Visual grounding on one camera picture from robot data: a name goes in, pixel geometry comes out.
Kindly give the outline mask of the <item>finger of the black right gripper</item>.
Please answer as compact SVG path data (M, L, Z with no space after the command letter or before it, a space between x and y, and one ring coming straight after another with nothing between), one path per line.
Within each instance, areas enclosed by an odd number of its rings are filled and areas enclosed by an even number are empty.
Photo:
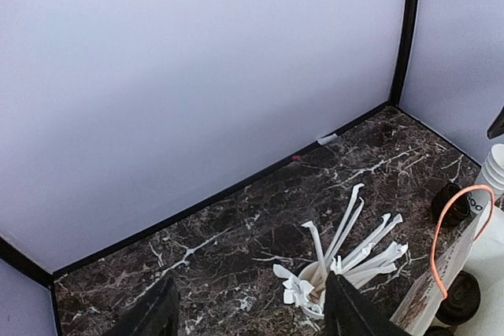
M501 109L491 126L487 129L487 138L493 139L504 134L504 107Z

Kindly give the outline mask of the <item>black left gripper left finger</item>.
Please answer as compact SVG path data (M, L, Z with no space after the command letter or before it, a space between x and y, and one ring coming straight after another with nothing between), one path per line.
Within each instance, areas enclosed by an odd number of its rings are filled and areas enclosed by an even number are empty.
M154 284L112 327L112 335L178 335L180 293L173 278Z

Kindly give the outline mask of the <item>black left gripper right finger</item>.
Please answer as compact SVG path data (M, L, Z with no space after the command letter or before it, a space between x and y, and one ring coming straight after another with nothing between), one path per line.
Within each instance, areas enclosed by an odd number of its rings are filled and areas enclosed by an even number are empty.
M381 314L343 275L331 271L325 286L325 335L409 336Z

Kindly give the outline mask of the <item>black cup lid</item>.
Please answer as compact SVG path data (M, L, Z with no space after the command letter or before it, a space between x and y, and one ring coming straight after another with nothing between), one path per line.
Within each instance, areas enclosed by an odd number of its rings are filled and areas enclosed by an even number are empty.
M467 323L477 313L481 303L480 285L476 277L460 271L441 302L435 317L448 326Z
M432 326L425 331L424 336L454 336L454 332L449 327Z

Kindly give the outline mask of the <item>white paper bag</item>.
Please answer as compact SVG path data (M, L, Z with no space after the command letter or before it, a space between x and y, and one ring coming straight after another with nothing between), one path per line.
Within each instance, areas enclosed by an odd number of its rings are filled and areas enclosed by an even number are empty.
M452 204L472 190L486 190L491 200L476 214L461 235L443 253L438 253L443 217ZM391 322L410 335L422 335L435 318L448 289L466 264L481 273L483 287L503 280L503 211L495 207L494 193L485 185L472 185L458 191L444 206L432 239L429 268L410 287L391 317Z

